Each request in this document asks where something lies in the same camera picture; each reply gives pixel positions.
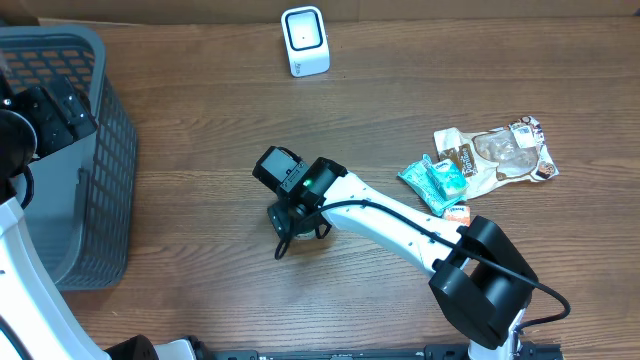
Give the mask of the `teal wipes packet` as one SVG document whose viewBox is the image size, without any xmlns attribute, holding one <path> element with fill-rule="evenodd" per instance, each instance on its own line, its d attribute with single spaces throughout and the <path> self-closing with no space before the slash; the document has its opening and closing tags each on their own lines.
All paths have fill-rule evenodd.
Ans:
<svg viewBox="0 0 640 360">
<path fill-rule="evenodd" d="M 419 195 L 435 216 L 442 216 L 444 211 L 459 202 L 460 198 L 447 200 L 441 196 L 427 174 L 431 165 L 431 158 L 424 154 L 421 160 L 399 172 L 398 177 Z"/>
</svg>

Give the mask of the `orange Kleenex tissue pack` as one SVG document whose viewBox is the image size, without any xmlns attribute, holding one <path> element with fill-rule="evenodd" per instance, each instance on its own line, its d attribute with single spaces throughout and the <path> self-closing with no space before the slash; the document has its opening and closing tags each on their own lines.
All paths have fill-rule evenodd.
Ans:
<svg viewBox="0 0 640 360">
<path fill-rule="evenodd" d="M 448 221 L 458 222 L 464 226 L 471 223 L 471 210 L 467 205 L 455 205 L 443 212 L 442 218 Z"/>
</svg>

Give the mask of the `beige snack pouch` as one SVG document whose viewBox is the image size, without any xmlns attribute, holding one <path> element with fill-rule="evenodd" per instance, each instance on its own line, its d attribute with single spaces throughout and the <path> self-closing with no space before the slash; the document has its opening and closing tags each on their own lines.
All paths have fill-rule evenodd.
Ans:
<svg viewBox="0 0 640 360">
<path fill-rule="evenodd" d="M 451 160 L 466 178 L 468 200 L 506 184 L 537 183 L 559 174 L 541 124 L 532 116 L 483 132 L 439 130 L 434 141 L 439 159 Z"/>
</svg>

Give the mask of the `green lid jar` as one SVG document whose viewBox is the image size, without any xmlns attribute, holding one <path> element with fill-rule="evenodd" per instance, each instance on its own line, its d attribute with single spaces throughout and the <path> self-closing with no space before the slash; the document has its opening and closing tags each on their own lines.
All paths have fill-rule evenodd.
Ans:
<svg viewBox="0 0 640 360">
<path fill-rule="evenodd" d="M 297 234 L 294 239 L 299 241 L 312 240 L 316 237 L 316 231 L 311 230 L 309 232 Z"/>
</svg>

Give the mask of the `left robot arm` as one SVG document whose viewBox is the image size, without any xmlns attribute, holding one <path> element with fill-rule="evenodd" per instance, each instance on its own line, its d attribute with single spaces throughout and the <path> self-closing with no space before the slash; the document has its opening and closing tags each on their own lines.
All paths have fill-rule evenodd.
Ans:
<svg viewBox="0 0 640 360">
<path fill-rule="evenodd" d="M 97 123 L 65 76 L 14 93 L 1 83 L 1 356 L 16 359 L 206 360 L 194 336 L 154 345 L 137 335 L 101 349 L 80 326 L 44 268 L 26 226 L 30 163 L 89 135 Z"/>
</svg>

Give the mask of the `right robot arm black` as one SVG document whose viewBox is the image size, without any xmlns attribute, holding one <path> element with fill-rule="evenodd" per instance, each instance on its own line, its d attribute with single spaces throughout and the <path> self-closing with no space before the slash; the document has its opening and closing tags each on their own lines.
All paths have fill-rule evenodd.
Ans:
<svg viewBox="0 0 640 360">
<path fill-rule="evenodd" d="M 292 239 L 333 229 L 366 237 L 422 271 L 445 318 L 470 345 L 470 359 L 515 359 L 515 330 L 531 300 L 537 276 L 494 222 L 469 225 L 436 218 L 367 185 L 333 160 L 305 163 L 271 146 L 253 176 L 277 196 L 268 216 L 282 258 Z"/>
</svg>

